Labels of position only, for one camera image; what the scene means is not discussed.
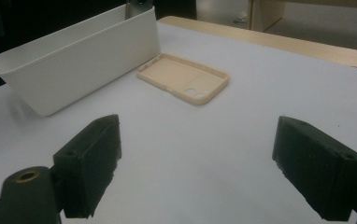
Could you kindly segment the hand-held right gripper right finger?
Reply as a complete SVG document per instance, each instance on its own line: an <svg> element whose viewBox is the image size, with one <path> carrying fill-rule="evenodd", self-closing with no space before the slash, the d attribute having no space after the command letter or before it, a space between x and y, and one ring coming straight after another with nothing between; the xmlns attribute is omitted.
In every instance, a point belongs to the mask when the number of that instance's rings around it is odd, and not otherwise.
<svg viewBox="0 0 357 224"><path fill-rule="evenodd" d="M357 213L357 152L299 119L281 116L272 159L328 221L347 221Z"/></svg>

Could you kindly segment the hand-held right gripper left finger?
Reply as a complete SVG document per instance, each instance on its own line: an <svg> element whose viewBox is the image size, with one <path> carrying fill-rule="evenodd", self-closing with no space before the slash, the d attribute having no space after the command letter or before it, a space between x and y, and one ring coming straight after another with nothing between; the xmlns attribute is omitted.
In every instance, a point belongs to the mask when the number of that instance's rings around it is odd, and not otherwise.
<svg viewBox="0 0 357 224"><path fill-rule="evenodd" d="M68 218L93 216L121 158L118 115L92 121L53 155L53 172Z"/></svg>

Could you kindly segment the white table sheet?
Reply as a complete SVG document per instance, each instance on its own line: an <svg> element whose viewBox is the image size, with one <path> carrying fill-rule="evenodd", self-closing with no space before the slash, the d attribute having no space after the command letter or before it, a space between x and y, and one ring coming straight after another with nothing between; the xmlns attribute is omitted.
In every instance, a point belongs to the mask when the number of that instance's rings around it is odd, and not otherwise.
<svg viewBox="0 0 357 224"><path fill-rule="evenodd" d="M116 114L122 157L113 180L92 218L64 224L343 224L321 219L272 150L287 116L357 151L357 68L167 24L159 37L163 52L228 73L228 86L191 105L128 73L48 117L2 86L0 190Z"/></svg>

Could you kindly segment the beige phone case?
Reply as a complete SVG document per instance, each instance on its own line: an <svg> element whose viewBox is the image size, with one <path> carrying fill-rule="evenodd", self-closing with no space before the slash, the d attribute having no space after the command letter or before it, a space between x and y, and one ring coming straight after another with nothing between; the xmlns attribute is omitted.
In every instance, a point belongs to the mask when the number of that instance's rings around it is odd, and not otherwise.
<svg viewBox="0 0 357 224"><path fill-rule="evenodd" d="M204 105L229 83L221 70L161 53L139 66L137 77L193 105Z"/></svg>

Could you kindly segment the white oblong plastic container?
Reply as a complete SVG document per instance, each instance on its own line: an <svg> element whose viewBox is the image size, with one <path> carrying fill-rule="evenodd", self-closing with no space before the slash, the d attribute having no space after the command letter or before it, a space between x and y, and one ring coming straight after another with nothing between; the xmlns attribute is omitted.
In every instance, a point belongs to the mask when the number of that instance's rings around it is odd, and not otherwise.
<svg viewBox="0 0 357 224"><path fill-rule="evenodd" d="M41 116L51 115L160 53L155 8L119 6L0 53L0 78Z"/></svg>

